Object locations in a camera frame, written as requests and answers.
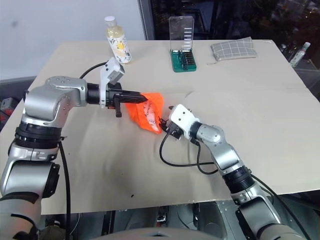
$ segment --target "silver robot arm segment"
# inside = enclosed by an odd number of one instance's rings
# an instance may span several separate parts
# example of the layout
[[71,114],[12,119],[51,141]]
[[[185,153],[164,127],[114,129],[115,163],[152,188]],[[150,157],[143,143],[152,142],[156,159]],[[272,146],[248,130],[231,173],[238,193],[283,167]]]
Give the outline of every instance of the silver robot arm segment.
[[84,79],[54,76],[26,96],[20,125],[1,177],[0,239],[34,239],[41,199],[52,196],[59,179],[61,131],[73,107],[88,104],[115,109],[120,103],[142,103],[139,92],[122,90],[123,67],[111,58],[100,70],[100,85]]
[[246,236],[262,240],[302,239],[294,230],[281,224],[276,209],[235,149],[227,143],[221,127],[201,123],[181,104],[172,109],[169,119],[183,130],[187,139],[194,138],[210,150],[234,203],[239,205],[236,216]]

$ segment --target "plastic bottle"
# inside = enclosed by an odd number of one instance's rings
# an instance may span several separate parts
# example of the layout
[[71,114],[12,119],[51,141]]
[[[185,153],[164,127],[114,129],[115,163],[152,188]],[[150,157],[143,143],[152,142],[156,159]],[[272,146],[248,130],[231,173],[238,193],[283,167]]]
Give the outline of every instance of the plastic bottle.
[[295,68],[300,60],[303,58],[303,56],[306,54],[306,50],[308,47],[310,47],[311,43],[310,42],[305,42],[303,44],[303,47],[294,55],[294,57],[290,61],[290,65]]
[[106,37],[113,51],[114,57],[119,63],[129,63],[131,61],[131,53],[124,30],[121,26],[117,25],[116,18],[114,16],[106,16],[104,20],[107,24]]

